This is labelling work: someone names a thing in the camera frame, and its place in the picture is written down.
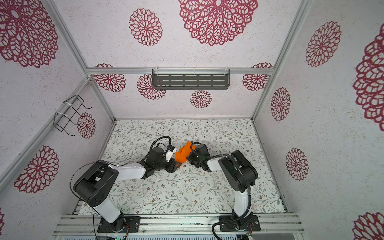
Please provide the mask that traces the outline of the orange square paper sheet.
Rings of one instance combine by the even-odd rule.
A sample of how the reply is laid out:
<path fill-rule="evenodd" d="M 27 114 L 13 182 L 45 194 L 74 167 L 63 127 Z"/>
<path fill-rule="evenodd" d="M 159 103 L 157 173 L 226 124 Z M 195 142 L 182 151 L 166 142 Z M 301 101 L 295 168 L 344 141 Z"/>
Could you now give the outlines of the orange square paper sheet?
<path fill-rule="evenodd" d="M 187 157 L 192 152 L 191 145 L 192 143 L 188 141 L 184 147 L 180 148 L 179 151 L 176 152 L 175 154 L 176 162 L 184 164 L 185 162 L 188 161 Z"/>

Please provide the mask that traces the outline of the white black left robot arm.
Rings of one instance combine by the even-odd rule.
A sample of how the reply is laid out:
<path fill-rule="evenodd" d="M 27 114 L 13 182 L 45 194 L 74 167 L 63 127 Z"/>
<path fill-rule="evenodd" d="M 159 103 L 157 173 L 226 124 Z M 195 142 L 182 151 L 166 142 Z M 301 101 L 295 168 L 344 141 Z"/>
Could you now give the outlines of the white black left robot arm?
<path fill-rule="evenodd" d="M 107 223 L 119 223 L 123 213 L 110 198 L 115 182 L 146 179 L 161 170 L 173 173 L 182 165 L 173 158 L 175 153 L 176 148 L 173 146 L 166 150 L 154 147 L 136 164 L 118 166 L 97 161 L 74 183 L 73 190 Z"/>

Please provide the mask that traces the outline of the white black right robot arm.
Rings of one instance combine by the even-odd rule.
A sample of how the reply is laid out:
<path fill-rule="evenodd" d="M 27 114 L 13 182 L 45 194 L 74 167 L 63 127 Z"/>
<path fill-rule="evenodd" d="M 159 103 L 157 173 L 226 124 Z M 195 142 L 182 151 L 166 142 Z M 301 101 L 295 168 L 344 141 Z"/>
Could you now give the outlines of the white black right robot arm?
<path fill-rule="evenodd" d="M 238 150 L 230 154 L 203 156 L 191 152 L 187 156 L 189 163 L 204 171 L 222 171 L 235 192 L 233 218 L 245 219 L 251 214 L 252 186 L 258 178 L 258 173 L 252 164 Z"/>

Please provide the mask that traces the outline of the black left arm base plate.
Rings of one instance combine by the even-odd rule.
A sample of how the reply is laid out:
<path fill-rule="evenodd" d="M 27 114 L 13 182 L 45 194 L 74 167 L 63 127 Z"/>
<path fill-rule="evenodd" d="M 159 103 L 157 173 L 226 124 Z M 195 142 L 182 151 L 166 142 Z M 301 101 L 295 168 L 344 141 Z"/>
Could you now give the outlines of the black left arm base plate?
<path fill-rule="evenodd" d="M 101 218 L 97 233 L 137 233 L 141 217 L 118 217 L 113 223 Z"/>

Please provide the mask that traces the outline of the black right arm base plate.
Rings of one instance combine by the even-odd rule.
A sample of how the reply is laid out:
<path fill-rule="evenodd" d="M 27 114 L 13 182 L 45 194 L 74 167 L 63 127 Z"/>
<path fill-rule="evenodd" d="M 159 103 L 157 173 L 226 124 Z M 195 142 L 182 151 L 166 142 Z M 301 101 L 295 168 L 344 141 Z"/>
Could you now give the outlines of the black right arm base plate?
<path fill-rule="evenodd" d="M 223 224 L 223 222 L 228 222 L 232 219 L 233 216 L 219 216 L 221 232 L 259 232 L 261 230 L 259 219 L 253 213 L 236 222 Z"/>

